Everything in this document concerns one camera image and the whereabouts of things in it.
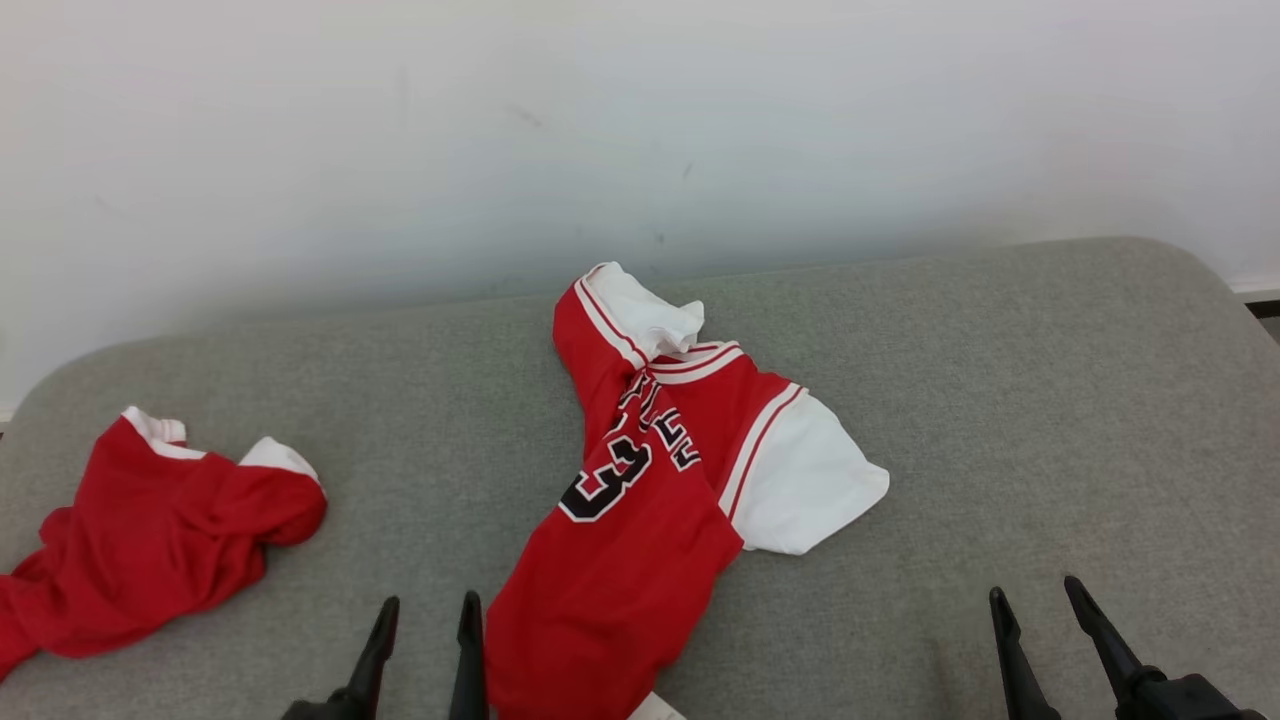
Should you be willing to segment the red jersey with white sleeves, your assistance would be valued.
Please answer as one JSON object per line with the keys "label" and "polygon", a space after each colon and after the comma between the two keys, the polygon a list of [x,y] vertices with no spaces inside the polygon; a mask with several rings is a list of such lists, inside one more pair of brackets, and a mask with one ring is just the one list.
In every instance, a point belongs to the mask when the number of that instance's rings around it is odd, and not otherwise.
{"label": "red jersey with white sleeves", "polygon": [[659,720],[657,678],[739,553],[801,556],[887,495],[835,413],[703,324],[617,263],[557,302],[582,461],[486,612],[497,720]]}

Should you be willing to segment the grey fabric sofa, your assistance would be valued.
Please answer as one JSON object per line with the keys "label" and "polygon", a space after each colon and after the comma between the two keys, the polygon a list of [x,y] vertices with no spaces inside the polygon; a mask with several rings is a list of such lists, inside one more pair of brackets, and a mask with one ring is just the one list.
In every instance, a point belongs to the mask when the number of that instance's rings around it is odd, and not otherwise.
{"label": "grey fabric sofa", "polygon": [[[704,334],[808,387],[891,487],[799,559],[741,553],[658,684],[687,720],[1006,720],[988,593],[1064,720],[1115,720],[1065,596],[1146,662],[1280,720],[1280,345],[1190,254],[1074,240],[671,282]],[[0,441],[0,571],[131,405],[193,446],[298,450],[330,507],[211,612],[32,659],[0,720],[278,720],[402,601],[379,720],[442,720],[468,589],[493,597],[581,456],[556,296],[239,325],[83,356]]]}

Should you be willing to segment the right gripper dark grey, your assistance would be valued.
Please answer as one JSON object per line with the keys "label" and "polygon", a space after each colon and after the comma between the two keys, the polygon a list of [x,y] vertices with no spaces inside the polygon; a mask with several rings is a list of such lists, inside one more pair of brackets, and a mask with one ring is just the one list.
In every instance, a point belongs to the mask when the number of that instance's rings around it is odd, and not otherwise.
{"label": "right gripper dark grey", "polygon": [[[1093,642],[1112,693],[1129,693],[1120,702],[1120,720],[1267,720],[1258,710],[1235,706],[1199,674],[1178,679],[1167,679],[1158,673],[1143,676],[1146,665],[1084,583],[1078,577],[1068,575],[1064,589],[1078,625]],[[1021,647],[1021,628],[1000,587],[989,591],[989,611],[1009,720],[1062,720],[1041,689]]]}

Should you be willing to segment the red garment with white hem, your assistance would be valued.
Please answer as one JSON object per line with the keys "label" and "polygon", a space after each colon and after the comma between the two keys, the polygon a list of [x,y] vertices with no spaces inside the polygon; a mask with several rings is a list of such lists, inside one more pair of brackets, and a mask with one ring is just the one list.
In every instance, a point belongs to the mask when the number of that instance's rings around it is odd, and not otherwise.
{"label": "red garment with white hem", "polygon": [[0,683],[38,653],[93,657],[207,612],[308,541],[326,492],[273,437],[238,460],[191,448],[183,421],[131,406],[97,438],[73,501],[0,574]]}

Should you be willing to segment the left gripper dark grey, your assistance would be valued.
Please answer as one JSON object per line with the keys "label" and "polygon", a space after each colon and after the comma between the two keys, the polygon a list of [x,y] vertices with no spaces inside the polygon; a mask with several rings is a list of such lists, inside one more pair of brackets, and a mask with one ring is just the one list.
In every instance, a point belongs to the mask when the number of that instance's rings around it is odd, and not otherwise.
{"label": "left gripper dark grey", "polygon": [[[399,615],[401,598],[385,598],[346,688],[338,688],[323,702],[297,700],[282,720],[369,720],[369,701],[380,700],[385,665],[394,652]],[[484,611],[476,591],[465,593],[457,642],[460,659],[449,720],[489,720]]]}

